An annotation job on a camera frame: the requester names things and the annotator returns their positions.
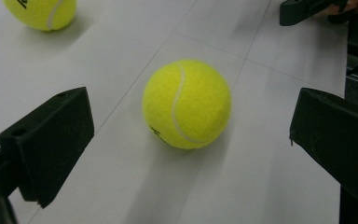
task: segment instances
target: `white floor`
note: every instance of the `white floor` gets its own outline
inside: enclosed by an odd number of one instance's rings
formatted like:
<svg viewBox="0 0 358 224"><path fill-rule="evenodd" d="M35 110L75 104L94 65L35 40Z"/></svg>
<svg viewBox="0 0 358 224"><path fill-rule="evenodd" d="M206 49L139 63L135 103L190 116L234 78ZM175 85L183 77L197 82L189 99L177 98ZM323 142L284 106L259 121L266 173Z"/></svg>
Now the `white floor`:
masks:
<svg viewBox="0 0 358 224"><path fill-rule="evenodd" d="M20 223L337 223L339 185L289 126L302 87L343 96L346 27L279 26L279 0L79 0L59 32L0 3L0 132L72 88L89 91L96 135L46 209L11 195ZM146 81L194 58L232 89L212 145L167 147L143 121Z"/></svg>

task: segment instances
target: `floor tile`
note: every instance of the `floor tile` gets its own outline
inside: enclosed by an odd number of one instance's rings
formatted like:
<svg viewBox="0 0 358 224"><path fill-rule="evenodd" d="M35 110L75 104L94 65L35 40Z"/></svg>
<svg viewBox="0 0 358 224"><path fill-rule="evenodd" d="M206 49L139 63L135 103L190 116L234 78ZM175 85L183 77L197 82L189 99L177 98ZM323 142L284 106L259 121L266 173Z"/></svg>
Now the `floor tile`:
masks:
<svg viewBox="0 0 358 224"><path fill-rule="evenodd" d="M247 59L343 96L347 28L323 18L282 27L280 2L271 1Z"/></svg>
<svg viewBox="0 0 358 224"><path fill-rule="evenodd" d="M53 95L82 86L88 88L98 131L194 2L79 0L71 25L51 33L3 13L0 132ZM39 209L17 191L10 200L20 223Z"/></svg>
<svg viewBox="0 0 358 224"><path fill-rule="evenodd" d="M227 142L210 151L178 223L330 223L339 184L298 146L289 126L309 84L246 62Z"/></svg>
<svg viewBox="0 0 358 224"><path fill-rule="evenodd" d="M214 66L231 88L243 64L241 58L172 35L91 141L54 203L33 224L175 223L208 150L185 152L159 141L145 125L142 96L158 68L183 58Z"/></svg>
<svg viewBox="0 0 358 224"><path fill-rule="evenodd" d="M199 0L177 32L245 57L269 0Z"/></svg>

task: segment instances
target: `tennis ball felt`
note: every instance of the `tennis ball felt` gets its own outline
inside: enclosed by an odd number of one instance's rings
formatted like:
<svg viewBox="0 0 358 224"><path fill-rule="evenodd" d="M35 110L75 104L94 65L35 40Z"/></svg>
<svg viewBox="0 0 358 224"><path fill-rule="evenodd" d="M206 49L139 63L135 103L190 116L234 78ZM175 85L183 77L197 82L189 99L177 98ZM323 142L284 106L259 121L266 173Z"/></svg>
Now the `tennis ball felt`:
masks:
<svg viewBox="0 0 358 224"><path fill-rule="evenodd" d="M226 128L230 111L231 96L225 79L200 61L169 63L145 87L145 121L172 147L208 146Z"/></svg>
<svg viewBox="0 0 358 224"><path fill-rule="evenodd" d="M43 31L60 30L75 16L76 0L3 0L26 25Z"/></svg>

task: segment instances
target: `screw hole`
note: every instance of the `screw hole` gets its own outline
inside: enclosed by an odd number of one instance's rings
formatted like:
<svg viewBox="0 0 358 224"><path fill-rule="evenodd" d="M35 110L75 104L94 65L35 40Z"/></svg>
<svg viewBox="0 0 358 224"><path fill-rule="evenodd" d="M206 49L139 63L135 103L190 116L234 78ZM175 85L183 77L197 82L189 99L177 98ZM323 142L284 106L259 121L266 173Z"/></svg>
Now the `screw hole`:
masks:
<svg viewBox="0 0 358 224"><path fill-rule="evenodd" d="M14 131L13 133L11 133L12 136L15 137L19 137L22 136L23 134L25 134L27 131L25 129L18 129L16 131Z"/></svg>

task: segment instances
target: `tennis ball seam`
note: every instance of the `tennis ball seam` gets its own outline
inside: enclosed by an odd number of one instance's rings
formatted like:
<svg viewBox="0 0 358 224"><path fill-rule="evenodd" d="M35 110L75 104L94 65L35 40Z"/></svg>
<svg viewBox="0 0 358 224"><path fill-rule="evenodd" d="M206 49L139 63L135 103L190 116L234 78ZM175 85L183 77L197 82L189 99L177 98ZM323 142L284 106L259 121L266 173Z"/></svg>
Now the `tennis ball seam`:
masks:
<svg viewBox="0 0 358 224"><path fill-rule="evenodd" d="M178 121L176 120L176 114L175 114L176 105L179 102L179 97L180 97L180 94L182 92L182 88L184 87L185 81L186 81L185 68L179 62L177 62L176 64L178 65L178 67L179 67L179 69L181 71L181 78L180 78L178 90L176 91L175 97L174 97L173 102L172 102L172 121L173 121L173 125L175 126L175 129L179 133L179 135L181 135L183 138L185 138L185 140L187 140L189 142L192 142L192 143L196 143L196 144L204 144L204 143L206 143L205 141L195 140L195 139L192 139L191 137L187 136L182 131L182 129L179 127Z"/></svg>
<svg viewBox="0 0 358 224"><path fill-rule="evenodd" d="M57 12L57 9L60 7L61 3L63 2L63 0L59 0L53 7L53 9L50 11L50 13L48 14L48 21L46 23L46 26L49 28L49 30L53 29L53 20L54 20L54 15Z"/></svg>

